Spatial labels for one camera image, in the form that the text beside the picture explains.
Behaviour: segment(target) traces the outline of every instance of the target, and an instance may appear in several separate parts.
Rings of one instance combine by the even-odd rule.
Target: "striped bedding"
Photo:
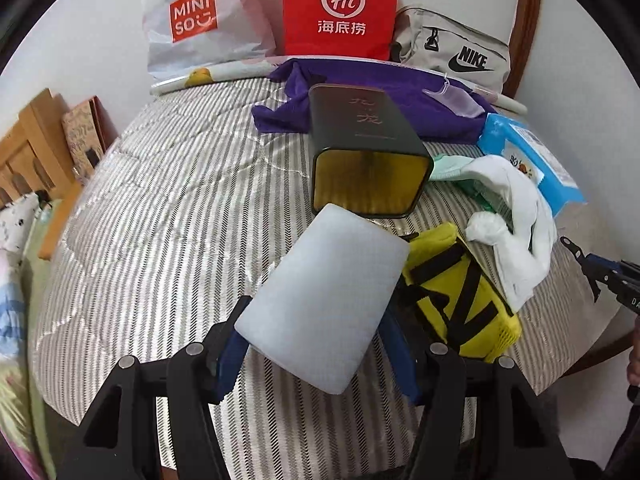
[[[186,89],[144,108],[84,190],[51,263],[33,374],[44,399],[79,423],[117,359],[171,356],[254,295],[312,220],[308,137],[260,135],[253,104],[274,108],[282,86],[256,78]],[[431,153],[480,155],[428,144]],[[450,183],[429,184],[396,234],[463,227],[479,207]],[[585,250],[604,243],[590,209],[559,225]],[[499,286],[491,248],[469,244]],[[559,245],[549,277],[520,314],[510,355],[540,392],[597,339],[617,310],[593,299]],[[249,350],[232,394],[211,414],[232,478],[322,479],[407,460],[420,410],[402,397],[376,337],[345,394],[329,396]],[[158,403],[164,466],[173,467],[167,404]],[[466,407],[464,438],[474,428]]]

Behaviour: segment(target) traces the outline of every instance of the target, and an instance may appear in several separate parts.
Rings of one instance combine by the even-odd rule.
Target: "nike logo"
[[[469,65],[460,65],[458,60],[462,60],[465,63],[469,63]],[[476,52],[471,48],[467,48],[466,46],[462,47],[459,54],[456,54],[451,59],[449,59],[449,68],[454,72],[491,72],[493,69],[485,68],[484,64],[486,63],[486,56]]]

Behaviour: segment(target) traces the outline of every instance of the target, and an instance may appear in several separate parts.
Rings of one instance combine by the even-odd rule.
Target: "black strap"
[[[480,266],[475,261],[469,260],[465,282],[462,284],[458,302],[451,314],[451,325],[453,327],[464,325],[476,297],[478,285],[480,285],[480,276]]]
[[[443,338],[440,337],[440,335],[436,332],[436,329],[434,329],[433,325],[429,322],[429,320],[427,319],[427,317],[424,315],[424,312],[422,311],[422,309],[420,308],[420,306],[415,303],[414,304],[414,308],[417,310],[418,312],[418,322],[420,322],[420,325],[422,326],[423,330],[427,333],[427,335],[429,336],[429,338],[434,342],[434,343],[446,343],[446,341],[444,341]]]
[[[411,279],[414,283],[424,283],[435,278],[447,269],[458,263],[465,254],[465,248],[460,243],[455,243],[440,254],[436,254],[426,262],[421,263],[411,270]]]
[[[403,303],[415,304],[417,308],[419,308],[419,306],[417,306],[418,301],[424,298],[431,300],[431,304],[438,311],[447,328],[447,343],[456,352],[460,352],[460,347],[464,343],[473,339],[498,316],[498,309],[494,305],[494,302],[490,301],[473,319],[466,321],[480,285],[480,279],[482,277],[480,265],[472,257],[469,257],[469,266],[466,270],[465,281],[462,284],[458,301],[456,302],[450,319],[444,312],[444,309],[449,304],[449,297],[446,294],[428,290],[419,284],[428,282],[441,272],[455,266],[462,260],[465,254],[466,249],[464,245],[457,242],[440,254],[414,267],[411,270],[411,277],[415,285],[407,286],[403,294]]]
[[[462,346],[464,343],[477,336],[485,326],[489,325],[489,323],[495,319],[497,315],[498,309],[495,307],[494,302],[490,301],[484,309],[473,317],[473,319],[470,319],[463,325],[453,327],[453,339],[455,339],[458,345]],[[450,339],[450,333],[451,328],[447,333],[447,339]]]

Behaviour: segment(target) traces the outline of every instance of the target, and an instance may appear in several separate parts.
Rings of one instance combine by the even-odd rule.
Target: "book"
[[[97,98],[87,99],[63,114],[62,128],[78,173],[91,176],[106,150],[98,120]]]

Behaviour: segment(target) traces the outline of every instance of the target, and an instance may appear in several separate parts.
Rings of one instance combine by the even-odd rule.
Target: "yellow bag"
[[[455,224],[420,233],[410,247],[402,275],[439,339],[464,357],[487,362],[517,341],[522,333],[518,317]]]

